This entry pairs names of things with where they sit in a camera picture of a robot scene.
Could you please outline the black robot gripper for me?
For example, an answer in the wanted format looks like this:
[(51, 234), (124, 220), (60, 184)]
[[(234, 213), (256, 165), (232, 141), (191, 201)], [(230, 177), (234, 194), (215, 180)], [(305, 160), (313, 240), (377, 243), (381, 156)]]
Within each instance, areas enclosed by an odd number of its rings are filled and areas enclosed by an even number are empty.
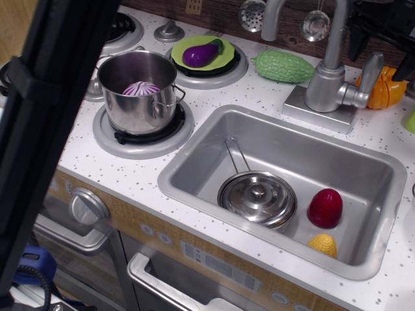
[(398, 49), (405, 57), (392, 80), (404, 81), (414, 72), (414, 1), (355, 1), (349, 19), (348, 58), (355, 62), (370, 38), (377, 38)]

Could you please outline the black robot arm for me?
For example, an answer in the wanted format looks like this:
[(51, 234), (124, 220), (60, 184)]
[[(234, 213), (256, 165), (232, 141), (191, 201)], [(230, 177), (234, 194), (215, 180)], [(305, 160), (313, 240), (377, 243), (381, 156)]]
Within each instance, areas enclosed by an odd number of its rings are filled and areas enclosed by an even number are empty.
[(329, 270), (337, 261), (312, 251), (308, 261), (289, 250), (285, 235), (269, 239), (254, 236), (247, 222), (220, 220), (162, 193), (167, 172), (179, 153), (159, 159), (118, 159), (95, 143), (91, 131), (94, 108), (81, 102), (101, 46), (101, 27), (114, 15), (115, 1), (86, 1), (77, 10), (95, 16), (94, 26), (82, 39), (82, 51), (69, 74), (70, 56), (53, 60), (63, 43), (65, 30), (54, 30), (53, 22), (80, 25), (66, 2), (48, 1), (38, 7), (30, 28), (22, 60), (29, 72), (57, 87), (56, 95), (29, 99), (11, 91), (1, 121), (1, 214), (34, 222), (53, 170), (59, 168), (75, 183), (91, 183), (115, 202), (113, 225), (126, 234), (143, 238), (152, 246), (158, 240), (140, 230), (143, 217), (159, 218), (172, 238), (167, 251), (178, 248), (179, 240), (204, 250), (218, 261), (258, 278), (262, 289), (275, 290), (271, 281), (289, 281), (350, 309), (398, 310), (414, 306), (414, 136), (402, 127), (398, 109), (384, 113), (359, 113), (351, 137), (323, 136), (327, 143), (349, 143), (365, 151), (378, 146), (385, 156), (397, 158), (403, 177), (397, 181), (398, 197), (385, 223), (386, 236), (379, 239), (376, 258), (381, 261), (372, 277), (355, 267), (357, 280)]

